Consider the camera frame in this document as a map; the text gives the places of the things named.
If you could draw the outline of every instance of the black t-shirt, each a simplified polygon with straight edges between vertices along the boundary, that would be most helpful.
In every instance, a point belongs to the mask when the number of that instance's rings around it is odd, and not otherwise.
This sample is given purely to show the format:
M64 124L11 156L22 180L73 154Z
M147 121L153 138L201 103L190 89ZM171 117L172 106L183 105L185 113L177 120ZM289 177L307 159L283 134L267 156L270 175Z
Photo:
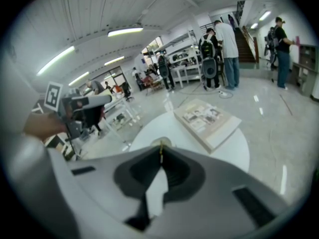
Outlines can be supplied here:
M204 35L204 39L206 40L208 38L208 34ZM214 59L217 59L217 56L220 56L221 59L221 52L220 52L220 47L218 46L218 41L215 35L213 35L210 39L210 41L213 43L214 48L215 48L215 57Z
M289 53L289 44L286 44L283 39L287 38L285 31L281 27L276 27L275 36L279 41L279 46L276 47L277 50Z
M208 38L208 34L204 35L204 39L206 40ZM216 36L213 35L210 39L210 41L213 43L215 49L217 50L219 47L218 47L218 41L216 39Z

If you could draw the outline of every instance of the fluorescent light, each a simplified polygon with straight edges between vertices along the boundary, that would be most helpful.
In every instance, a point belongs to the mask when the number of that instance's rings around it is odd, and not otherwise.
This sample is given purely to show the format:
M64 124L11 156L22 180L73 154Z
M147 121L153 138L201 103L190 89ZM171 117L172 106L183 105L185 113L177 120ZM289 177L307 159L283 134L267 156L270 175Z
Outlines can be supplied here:
M254 29L254 28L256 28L258 26L258 23L255 23L255 24L253 24L250 28L251 29Z
M111 77L114 76L114 75L115 75L115 73L114 73L114 74L111 74L111 75L109 75L109 76L107 76L107 77L105 77L104 80L109 79L109 78L111 78Z
M141 32L142 30L143 30L142 27L130 27L130 28L112 30L112 31L109 31L108 36L114 36L114 35L119 35L119 34L128 34L128 33L134 33L134 32Z
M51 65L53 65L56 61L58 61L60 58L64 57L65 55L69 54L71 51L74 50L74 46L71 46L70 48L66 49L65 51L62 51L59 55L54 57L47 63L45 66L41 68L41 70L36 74L37 76L41 75L46 69L48 69Z
M119 61L119 60L121 60L121 59L123 59L123 58L124 58L124 56L119 57L119 58L116 58L116 59L113 59L113 60L111 60L111 61L109 61L109 62L106 62L104 65L107 66L107 65L112 64L112 63L114 63L114 62L116 62L116 61Z
M271 11L266 11L261 17L260 17L260 21L262 21L262 20L264 20L265 18L267 18L268 17L268 15L271 13Z
M84 74L82 74L81 76L79 76L78 78L76 78L74 81L71 81L69 83L69 86L71 86L72 84L74 84L75 82L77 82L78 80L82 79L83 77L87 76L89 74L89 72L86 72Z

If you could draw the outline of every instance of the white floor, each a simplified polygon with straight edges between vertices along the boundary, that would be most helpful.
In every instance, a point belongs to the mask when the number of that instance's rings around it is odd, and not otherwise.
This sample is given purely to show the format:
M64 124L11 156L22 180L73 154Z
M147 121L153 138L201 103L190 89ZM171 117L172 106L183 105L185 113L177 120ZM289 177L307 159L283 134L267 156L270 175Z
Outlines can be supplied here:
M287 86L285 91L267 80L241 78L233 97L222 99L217 91L208 93L194 81L184 83L183 89L177 85L170 93L165 89L148 96L145 91L133 93L135 100L130 104L143 125L195 98L237 116L249 145L249 173L290 204L304 194L319 158L319 104L302 96L294 86ZM118 132L132 142L139 130L130 121ZM92 135L83 148L87 152L84 159L128 151L111 133L100 140Z

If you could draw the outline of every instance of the jeans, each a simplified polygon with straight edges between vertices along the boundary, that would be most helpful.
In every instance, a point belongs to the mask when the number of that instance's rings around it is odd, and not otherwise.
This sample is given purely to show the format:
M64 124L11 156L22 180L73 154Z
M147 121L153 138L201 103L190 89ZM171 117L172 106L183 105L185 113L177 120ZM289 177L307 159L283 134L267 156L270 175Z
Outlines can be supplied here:
M239 60L237 58L224 58L228 88L233 89L239 85Z
M171 87L174 88L174 87L175 87L175 84L174 84L173 77L172 77L172 75L171 75L171 73L170 73L170 69L168 70L168 78L169 78ZM165 84L166 89L168 90L168 89L169 89L169 86L168 86L168 83L167 83L167 78L163 79L163 81L164 81L164 84Z
M214 82L215 82L215 88L219 87L219 78L218 78L218 72L216 72L216 75L214 77ZM207 78L207 87L211 88L211 79Z
M277 86L279 88L285 88L285 82L289 72L289 65L290 65L290 57L289 53L283 52L278 50L277 51L278 57L278 81Z

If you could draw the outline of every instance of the chair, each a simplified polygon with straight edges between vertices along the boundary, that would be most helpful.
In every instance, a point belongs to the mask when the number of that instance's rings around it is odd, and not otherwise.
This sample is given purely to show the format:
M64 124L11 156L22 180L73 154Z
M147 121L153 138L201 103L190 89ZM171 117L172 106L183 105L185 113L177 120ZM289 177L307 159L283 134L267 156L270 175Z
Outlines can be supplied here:
M124 97L126 98L127 102L130 102L132 100L134 100L134 97L130 97L130 95L132 94L130 91L130 85L127 82L124 82L122 84L122 89L124 92Z

